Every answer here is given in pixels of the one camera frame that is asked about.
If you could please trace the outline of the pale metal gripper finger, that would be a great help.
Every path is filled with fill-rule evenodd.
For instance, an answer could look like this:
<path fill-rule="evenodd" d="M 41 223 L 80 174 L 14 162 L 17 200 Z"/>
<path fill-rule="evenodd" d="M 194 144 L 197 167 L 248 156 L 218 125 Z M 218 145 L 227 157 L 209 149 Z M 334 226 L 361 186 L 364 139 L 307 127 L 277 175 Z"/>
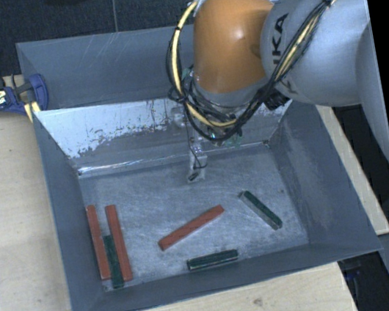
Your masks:
<path fill-rule="evenodd" d="M 187 126 L 186 112 L 184 107 L 176 106 L 171 108 L 171 117 L 174 125 L 177 128 L 185 128 Z"/>
<path fill-rule="evenodd" d="M 189 172 L 187 183 L 196 183 L 205 180 L 207 156 L 199 145 L 192 145 L 189 151 Z"/>

